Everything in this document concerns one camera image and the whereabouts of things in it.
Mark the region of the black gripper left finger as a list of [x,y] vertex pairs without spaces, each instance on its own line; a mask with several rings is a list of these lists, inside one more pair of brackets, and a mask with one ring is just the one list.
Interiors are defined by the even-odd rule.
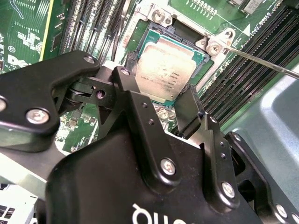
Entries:
[[60,115],[90,103],[108,111],[100,130],[104,140],[127,128],[133,139],[144,182],[152,189],[174,189],[181,181],[178,166],[164,171],[161,161],[177,164],[149,97],[140,93],[133,74],[114,68],[99,77],[100,64],[83,51],[28,65],[1,75],[1,145],[37,153],[46,150],[59,128]]

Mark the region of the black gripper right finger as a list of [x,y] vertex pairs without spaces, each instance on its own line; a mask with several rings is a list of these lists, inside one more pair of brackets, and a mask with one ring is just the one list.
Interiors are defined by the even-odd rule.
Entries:
[[177,97],[177,135],[203,153],[203,195],[216,212],[242,210],[264,224],[296,224],[299,212],[271,177],[246,141],[235,132],[223,133],[205,112],[193,86]]

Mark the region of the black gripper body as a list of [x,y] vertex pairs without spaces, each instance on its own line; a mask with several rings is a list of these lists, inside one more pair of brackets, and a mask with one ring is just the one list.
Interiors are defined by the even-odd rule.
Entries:
[[46,187],[49,224],[258,224],[241,200],[218,213],[202,191],[200,149],[169,138],[182,170],[181,183],[168,194],[153,192],[142,180],[131,139],[117,133],[61,160]]

